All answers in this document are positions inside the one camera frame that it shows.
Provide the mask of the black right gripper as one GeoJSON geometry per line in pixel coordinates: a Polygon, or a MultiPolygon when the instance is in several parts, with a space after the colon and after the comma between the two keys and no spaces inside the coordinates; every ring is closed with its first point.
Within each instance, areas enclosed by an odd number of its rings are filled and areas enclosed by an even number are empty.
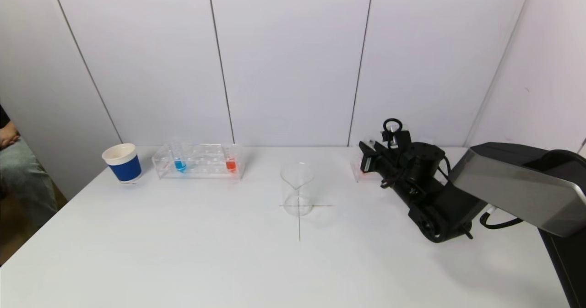
{"type": "Polygon", "coordinates": [[[397,152],[378,141],[360,141],[358,147],[364,154],[360,170],[363,173],[377,173],[383,179],[398,178],[397,152]]]}

